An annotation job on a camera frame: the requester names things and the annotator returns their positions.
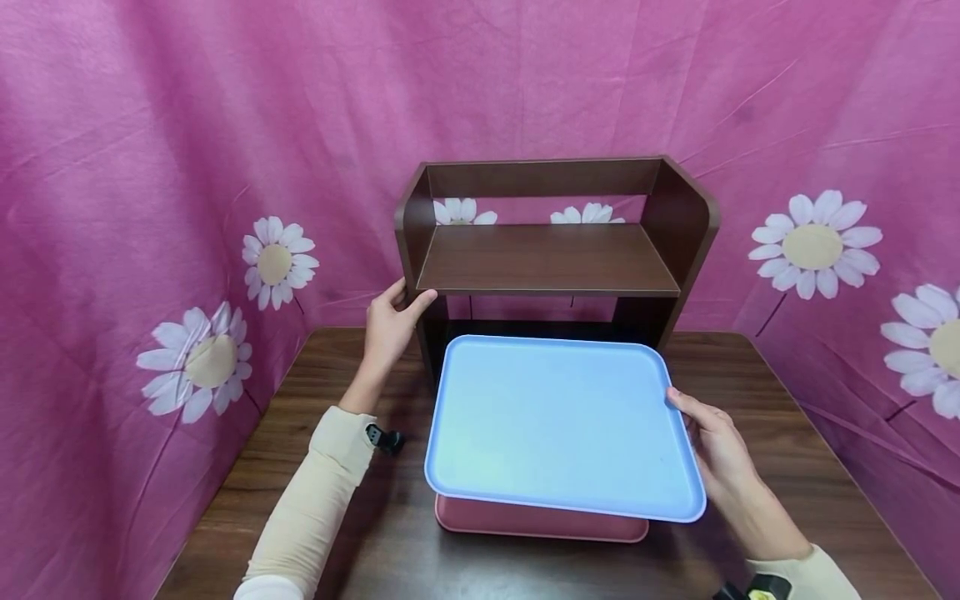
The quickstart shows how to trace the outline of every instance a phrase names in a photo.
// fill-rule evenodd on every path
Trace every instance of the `flower center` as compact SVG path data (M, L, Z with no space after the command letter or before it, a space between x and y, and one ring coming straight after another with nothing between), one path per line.
M279 244L271 244L263 249L256 261L256 269L260 278L267 285L277 285L288 273L294 264L294 257L290 251Z
M237 345L228 335L209 337L190 350L183 369L200 388L217 388L230 379L237 366Z
M941 369L960 379L960 319L937 327L930 336L930 356Z
M801 225L787 233L783 255L801 269L832 267L843 253L840 234L826 225Z

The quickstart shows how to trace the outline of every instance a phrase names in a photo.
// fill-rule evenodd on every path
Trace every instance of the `plastic tray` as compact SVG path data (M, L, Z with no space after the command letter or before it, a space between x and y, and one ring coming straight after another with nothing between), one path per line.
M650 522L628 516L575 513L437 495L437 522L447 531L495 536L637 543Z
M446 349L424 471L444 496L694 521L707 505L659 354L466 335Z

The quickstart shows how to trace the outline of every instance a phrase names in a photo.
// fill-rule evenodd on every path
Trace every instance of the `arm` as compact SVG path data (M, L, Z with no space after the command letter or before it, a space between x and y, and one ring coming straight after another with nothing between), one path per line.
M807 541L760 479L730 416L674 388L667 396L692 421L707 496L730 525L754 571L790 582L790 600L859 600L833 559Z
M373 455L366 436L367 426L376 421L371 413L417 319L437 297L432 290L424 292L397 311L403 290L401 279L367 310L360 369L339 405L317 425L306 457L264 526L235 600L313 597L347 505Z

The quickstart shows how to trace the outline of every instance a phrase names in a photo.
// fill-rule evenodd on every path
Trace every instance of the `person's left hand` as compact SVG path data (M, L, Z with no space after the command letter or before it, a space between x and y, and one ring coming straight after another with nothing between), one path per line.
M401 278L386 292L373 299L367 309L367 339L364 343L363 368L386 376L400 354L406 350L417 320L437 298L436 290L417 296L405 310L395 307L403 302L406 280Z

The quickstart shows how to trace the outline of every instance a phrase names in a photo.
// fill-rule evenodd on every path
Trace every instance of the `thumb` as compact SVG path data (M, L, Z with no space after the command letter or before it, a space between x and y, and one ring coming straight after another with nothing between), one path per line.
M416 323L417 319L423 314L423 311L427 309L427 306L433 303L433 300L437 299L437 290L427 290L423 292L416 298L414 301L410 302L410 305L403 310L402 314L405 315L412 322Z
M698 425L707 431L716 431L723 425L723 420L710 410L710 407L693 396L684 394L677 388L667 388L667 398L677 409L695 420Z

